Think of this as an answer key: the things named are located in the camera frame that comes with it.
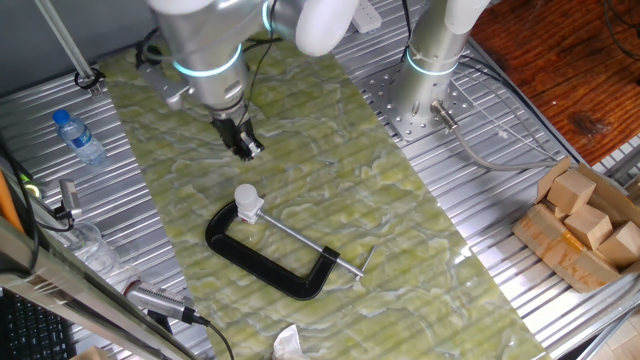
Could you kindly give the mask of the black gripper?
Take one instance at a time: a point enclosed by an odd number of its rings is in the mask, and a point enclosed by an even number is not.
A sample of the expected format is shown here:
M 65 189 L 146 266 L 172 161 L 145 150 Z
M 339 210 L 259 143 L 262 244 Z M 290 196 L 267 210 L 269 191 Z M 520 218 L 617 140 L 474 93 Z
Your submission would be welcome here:
M 237 112 L 210 112 L 211 123 L 218 131 L 224 145 L 242 161 L 249 161 L 250 154 L 257 156 L 264 146 L 255 140 L 255 135 L 247 110 Z

